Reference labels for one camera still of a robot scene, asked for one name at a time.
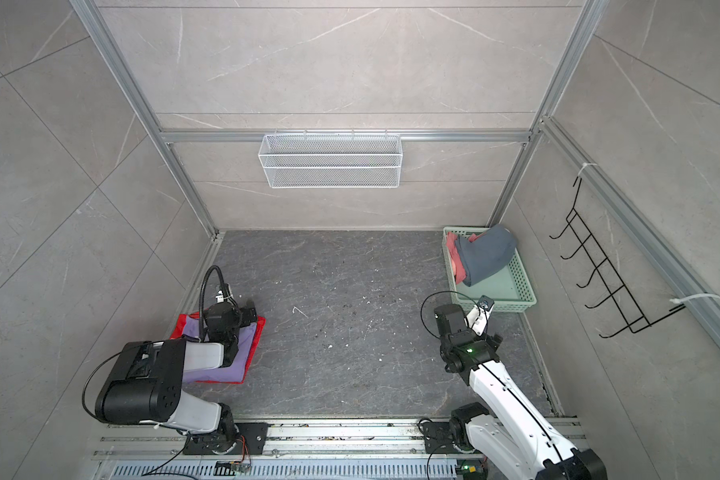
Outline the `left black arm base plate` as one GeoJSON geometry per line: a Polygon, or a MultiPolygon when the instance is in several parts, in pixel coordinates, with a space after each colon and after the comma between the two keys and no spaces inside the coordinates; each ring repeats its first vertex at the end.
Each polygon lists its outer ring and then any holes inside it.
{"type": "Polygon", "coordinates": [[[193,434],[183,449],[184,455],[242,455],[263,453],[269,425],[267,423],[236,423],[230,431],[220,427],[217,431],[193,434]]]}

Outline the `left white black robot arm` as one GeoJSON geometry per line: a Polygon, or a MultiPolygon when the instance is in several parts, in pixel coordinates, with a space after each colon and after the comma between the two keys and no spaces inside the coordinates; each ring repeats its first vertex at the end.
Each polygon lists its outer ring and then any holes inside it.
{"type": "Polygon", "coordinates": [[[231,441],[238,435],[231,408],[183,387],[242,384],[265,325],[252,303],[223,301],[182,314],[169,339],[129,342],[110,357],[114,365],[86,412],[105,424],[153,425],[231,441]]]}

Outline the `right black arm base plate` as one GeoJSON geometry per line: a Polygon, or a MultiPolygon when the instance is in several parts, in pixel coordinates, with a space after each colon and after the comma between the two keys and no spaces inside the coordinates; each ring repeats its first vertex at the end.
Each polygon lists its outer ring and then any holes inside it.
{"type": "Polygon", "coordinates": [[[417,421],[417,429],[423,437],[427,454],[472,454],[465,444],[455,438],[450,421],[433,421],[423,418],[417,421]]]}

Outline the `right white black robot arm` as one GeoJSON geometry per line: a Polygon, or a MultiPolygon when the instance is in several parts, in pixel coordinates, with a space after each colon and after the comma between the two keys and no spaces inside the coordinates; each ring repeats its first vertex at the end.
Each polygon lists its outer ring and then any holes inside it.
{"type": "Polygon", "coordinates": [[[445,370],[480,398],[451,413],[451,444],[481,453],[508,479],[606,479],[600,457],[562,435],[511,378],[498,355],[502,338],[487,332],[492,308],[485,298],[468,312],[459,304],[434,309],[445,370]]]}

